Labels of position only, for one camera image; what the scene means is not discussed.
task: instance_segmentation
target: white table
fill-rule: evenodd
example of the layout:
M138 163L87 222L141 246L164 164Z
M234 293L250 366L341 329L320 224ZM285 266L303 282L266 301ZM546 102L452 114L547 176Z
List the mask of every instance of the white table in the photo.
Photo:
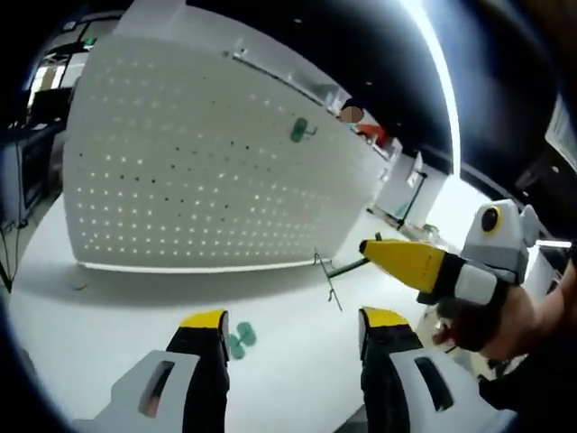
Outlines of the white table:
M359 258L359 242L377 231L399 237L363 212L336 261ZM333 282L344 312L327 302L318 266L197 275L84 269L72 256L59 198L23 256L9 311L66 419L94 417L112 384L165 348L185 316L224 307L231 328L250 321L258 339L229 363L227 431L330 432L362 405L358 308L394 309L413 326L423 312L414 291L372 264Z

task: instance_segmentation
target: white pegboard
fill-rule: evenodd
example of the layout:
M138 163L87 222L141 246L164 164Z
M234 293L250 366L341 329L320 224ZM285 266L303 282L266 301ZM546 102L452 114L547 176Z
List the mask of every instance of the white pegboard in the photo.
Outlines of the white pegboard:
M290 140L298 118L317 132ZM83 263L199 267L333 257L382 169L322 107L176 43L98 42L69 116L64 197Z

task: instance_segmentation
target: robot eye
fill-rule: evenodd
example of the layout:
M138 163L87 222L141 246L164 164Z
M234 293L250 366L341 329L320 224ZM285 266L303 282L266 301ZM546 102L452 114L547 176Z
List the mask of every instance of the robot eye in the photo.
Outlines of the robot eye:
M488 208L481 217L481 228L483 232L490 233L499 225L500 212L496 207Z

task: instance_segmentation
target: black ceiling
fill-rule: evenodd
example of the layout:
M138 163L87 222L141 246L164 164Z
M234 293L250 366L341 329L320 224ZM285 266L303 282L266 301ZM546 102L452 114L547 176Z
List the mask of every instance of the black ceiling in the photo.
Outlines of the black ceiling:
M28 33L8 47L7 58L13 63L4 80L7 87L0 90L3 109L43 43L70 16L123 9L131 2L43 3L34 2L31 8L21 2L4 14L26 23ZM451 138L435 64L398 1L187 3L234 18L288 45L363 101L409 150L421 150L426 162L450 170ZM496 0L423 3L452 76L463 167L473 169L464 170L462 177L491 197L500 197L472 171L485 174L519 200L534 204L553 235L577 238L577 176L544 139L558 88L570 108L577 107L577 56L563 33L577 26L572 27L567 9L559 13L551 6L566 2L518 0L520 10ZM561 169L559 174L549 170L552 164ZM531 181L519 182L522 179Z

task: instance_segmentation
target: perforated panel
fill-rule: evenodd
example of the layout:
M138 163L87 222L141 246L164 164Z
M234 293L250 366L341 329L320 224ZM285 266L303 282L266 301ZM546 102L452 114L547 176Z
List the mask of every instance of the perforated panel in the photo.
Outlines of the perforated panel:
M298 118L308 120L299 143ZM333 257L382 163L282 83L175 43L112 36L79 81L64 154L81 262L223 267Z

